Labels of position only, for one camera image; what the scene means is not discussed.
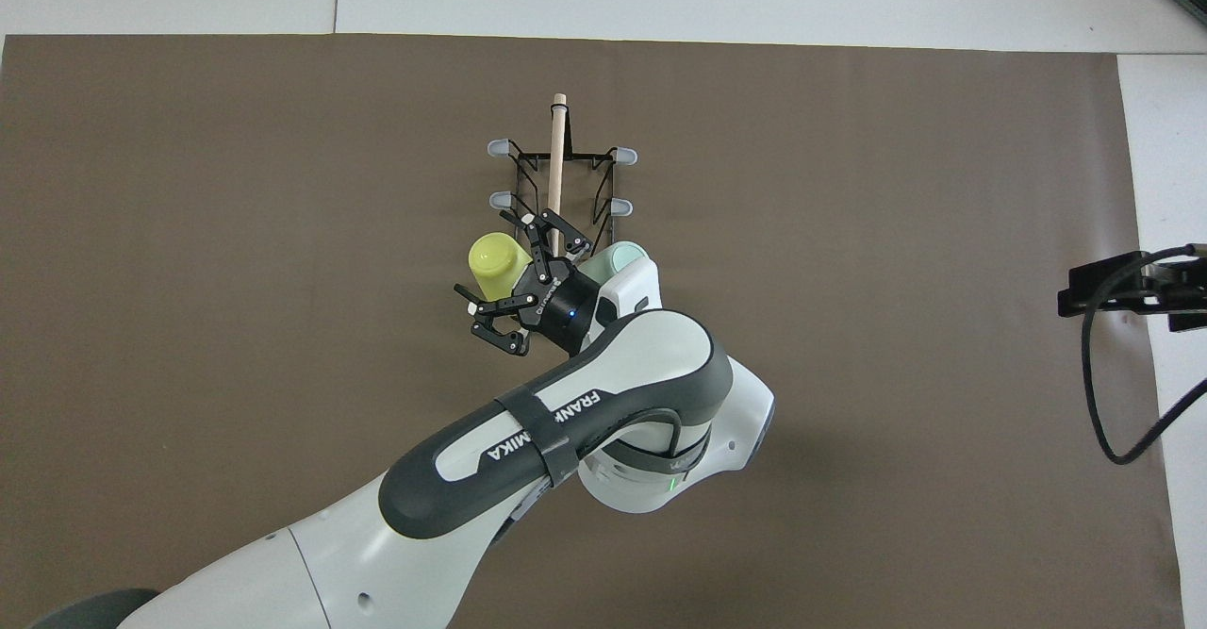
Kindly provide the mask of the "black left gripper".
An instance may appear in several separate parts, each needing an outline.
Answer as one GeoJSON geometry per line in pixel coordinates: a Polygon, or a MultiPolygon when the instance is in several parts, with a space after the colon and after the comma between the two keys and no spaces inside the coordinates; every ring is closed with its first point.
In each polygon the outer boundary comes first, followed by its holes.
{"type": "Polygon", "coordinates": [[[591,239],[552,209],[542,209],[538,215],[529,212],[524,217],[501,209],[500,216],[527,237],[532,263],[519,276],[514,295],[505,299],[483,301],[470,287],[455,285],[473,316],[471,333],[511,356],[526,356],[529,337],[524,328],[501,333],[494,327],[497,318],[519,316],[521,327],[538,332],[561,346],[568,356],[576,356],[583,349],[600,292],[600,284],[575,264],[582,255],[591,251],[591,239]],[[562,257],[565,262],[553,262],[556,256],[552,232],[560,232],[568,240],[568,256],[562,257]],[[535,305],[531,305],[531,295],[537,299],[535,305]]]}

